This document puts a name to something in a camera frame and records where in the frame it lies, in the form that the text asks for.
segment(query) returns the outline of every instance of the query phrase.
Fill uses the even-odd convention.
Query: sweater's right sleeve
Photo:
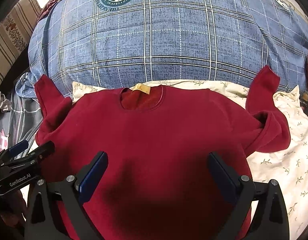
[[[41,76],[34,88],[43,113],[43,121],[35,135],[36,143],[41,145],[63,122],[72,107],[72,100],[70,97],[64,98],[46,75]]]

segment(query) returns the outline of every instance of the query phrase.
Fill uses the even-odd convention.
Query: striped sofa cushion
[[[40,12],[37,0],[20,0],[0,23],[0,84],[29,44]]]

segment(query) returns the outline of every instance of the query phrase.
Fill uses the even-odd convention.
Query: silver screw
[[[67,176],[67,181],[71,182],[75,179],[75,177],[73,175]]]
[[[249,181],[249,177],[246,175],[241,176],[242,181]]]
[[[44,184],[44,180],[43,180],[43,179],[40,179],[40,180],[37,182],[37,184],[38,184],[39,186],[43,185],[43,184]]]
[[[277,182],[276,179],[272,179],[272,180],[271,180],[271,183],[272,183],[274,186],[278,185],[278,182]]]

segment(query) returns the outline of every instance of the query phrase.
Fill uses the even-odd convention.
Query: cream floral fabric
[[[160,84],[181,89],[211,89],[245,107],[249,89],[223,81],[167,80],[145,83]],[[86,93],[105,88],[86,86],[73,82],[74,102]],[[308,224],[308,117],[299,104],[298,86],[290,93],[277,92],[273,96],[275,106],[286,116],[291,133],[288,149],[274,153],[254,152],[247,158],[253,180],[268,182],[276,179],[280,184],[289,217],[290,239],[294,240]],[[252,204],[254,215],[257,203]]]

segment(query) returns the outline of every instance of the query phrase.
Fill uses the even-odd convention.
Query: blue bedding
[[[16,85],[35,98],[46,74],[65,96],[72,82],[105,88],[167,79],[249,86],[264,66],[279,90],[305,89],[308,24],[276,0],[61,0],[39,21],[30,72]]]

